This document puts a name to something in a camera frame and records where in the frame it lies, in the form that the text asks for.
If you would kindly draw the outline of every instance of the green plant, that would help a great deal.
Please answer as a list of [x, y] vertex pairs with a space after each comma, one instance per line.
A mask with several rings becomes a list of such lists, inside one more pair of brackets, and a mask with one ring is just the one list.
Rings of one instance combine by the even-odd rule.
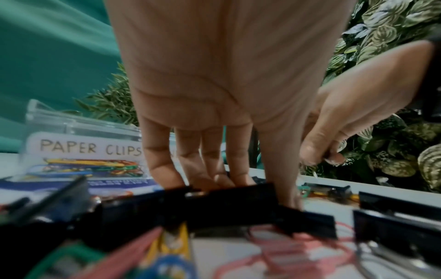
[[[441, 0], [359, 0], [337, 41], [323, 83], [388, 49], [424, 38], [439, 24]], [[94, 117], [138, 125], [124, 67], [107, 88], [76, 100]], [[441, 125], [403, 109], [347, 140], [342, 166], [321, 163], [303, 173], [424, 191], [441, 187]], [[258, 147], [253, 140], [257, 158]]]

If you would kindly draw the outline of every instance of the green curtain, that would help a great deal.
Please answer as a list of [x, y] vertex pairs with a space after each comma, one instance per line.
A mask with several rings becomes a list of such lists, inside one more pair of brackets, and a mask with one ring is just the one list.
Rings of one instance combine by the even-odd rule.
[[0, 152], [16, 152], [29, 99], [78, 109], [120, 61], [102, 0], [1, 0]]

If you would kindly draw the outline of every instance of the table surface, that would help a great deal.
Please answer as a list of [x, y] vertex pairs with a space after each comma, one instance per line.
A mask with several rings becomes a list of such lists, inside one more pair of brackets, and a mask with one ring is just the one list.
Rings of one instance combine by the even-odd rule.
[[[18, 166], [18, 154], [0, 154], [0, 177], [8, 177], [16, 174]], [[257, 176], [259, 178], [265, 178], [264, 170], [250, 169], [249, 174]], [[300, 176], [297, 183], [299, 185], [303, 182], [319, 183], [325, 185], [331, 185], [336, 187], [344, 187], [347, 185], [351, 186], [353, 193], [358, 193], [359, 191], [378, 194], [387, 197], [398, 198], [402, 200], [409, 200], [413, 202], [418, 202], [426, 205], [441, 206], [441, 195], [432, 194], [420, 191], [398, 189], [391, 187], [383, 187], [377, 185], [369, 185], [356, 182], [346, 182], [340, 180], [326, 179], [326, 178], [315, 178]], [[10, 202], [17, 198], [27, 195], [28, 192], [24, 191], [11, 191], [11, 190], [0, 190], [0, 203]], [[335, 217], [336, 221], [346, 223], [353, 226], [352, 220], [352, 207], [347, 205], [339, 205], [323, 200], [306, 200], [305, 210], [330, 214]], [[246, 256], [253, 254], [258, 254], [260, 252], [259, 248], [243, 239], [193, 239], [193, 250], [195, 254], [196, 263], [198, 266], [198, 272], [201, 279], [212, 278], [213, 271], [219, 265], [224, 263], [241, 259]], [[229, 273], [225, 276], [225, 279], [241, 278], [241, 279], [257, 279], [263, 278], [261, 274], [262, 267], [259, 266], [253, 268], [242, 268], [237, 271]], [[391, 278], [400, 278], [396, 274]], [[354, 266], [348, 265], [338, 268], [337, 271], [328, 276], [327, 279], [362, 279], [359, 272]]]

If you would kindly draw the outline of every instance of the skin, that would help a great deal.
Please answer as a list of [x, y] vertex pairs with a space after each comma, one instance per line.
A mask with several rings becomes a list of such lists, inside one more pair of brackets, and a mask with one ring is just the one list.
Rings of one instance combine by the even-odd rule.
[[360, 63], [319, 89], [305, 123], [302, 162], [342, 164], [339, 142], [407, 106], [425, 75], [434, 46], [421, 40], [402, 45]]
[[[165, 188], [252, 184], [248, 145], [259, 133], [279, 201], [295, 187], [305, 120], [353, 0], [107, 0], [135, 104], [144, 154]], [[231, 178], [220, 158], [222, 127]]]

